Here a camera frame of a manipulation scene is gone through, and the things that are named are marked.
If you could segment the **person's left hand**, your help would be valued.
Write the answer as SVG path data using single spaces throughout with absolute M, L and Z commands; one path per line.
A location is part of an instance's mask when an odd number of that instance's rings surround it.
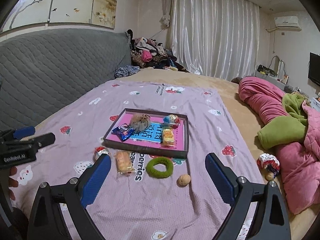
M 11 200 L 16 200 L 14 192 L 10 189 L 11 187 L 18 187 L 18 181 L 15 180 L 12 176 L 17 174 L 17 167 L 13 166 L 10 168 L 9 179 L 8 179 L 8 193 Z

